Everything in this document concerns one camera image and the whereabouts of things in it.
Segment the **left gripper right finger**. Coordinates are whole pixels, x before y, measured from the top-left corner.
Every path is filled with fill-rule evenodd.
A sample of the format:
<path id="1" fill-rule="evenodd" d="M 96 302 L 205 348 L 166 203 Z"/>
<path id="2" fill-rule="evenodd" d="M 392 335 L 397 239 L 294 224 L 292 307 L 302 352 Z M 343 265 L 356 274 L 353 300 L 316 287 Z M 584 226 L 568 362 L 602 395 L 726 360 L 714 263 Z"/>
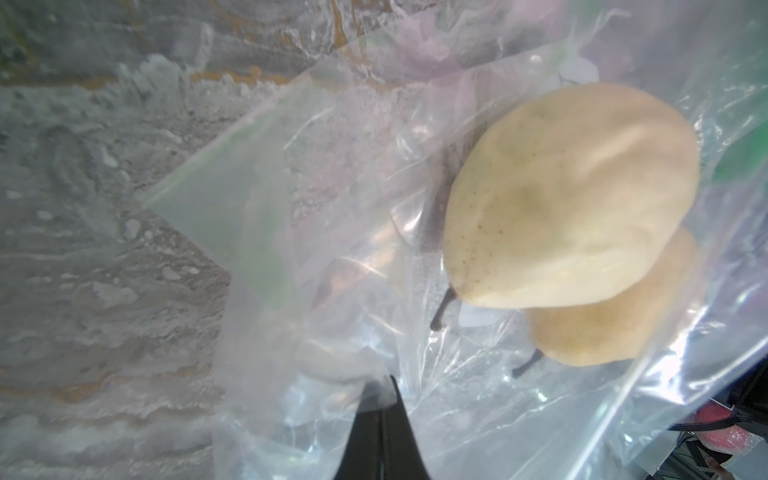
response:
<path id="1" fill-rule="evenodd" d="M 430 480 L 397 385 L 395 403 L 383 411 L 383 479 Z"/>

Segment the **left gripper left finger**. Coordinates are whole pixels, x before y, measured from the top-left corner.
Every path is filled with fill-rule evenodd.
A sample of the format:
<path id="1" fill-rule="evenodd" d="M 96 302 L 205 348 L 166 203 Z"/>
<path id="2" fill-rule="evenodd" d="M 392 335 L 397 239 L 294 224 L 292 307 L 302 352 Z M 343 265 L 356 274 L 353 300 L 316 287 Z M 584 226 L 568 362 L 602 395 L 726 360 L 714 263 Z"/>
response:
<path id="1" fill-rule="evenodd" d="M 383 407 L 380 405 L 379 393 L 376 384 L 365 385 L 335 480 L 382 478 Z"/>

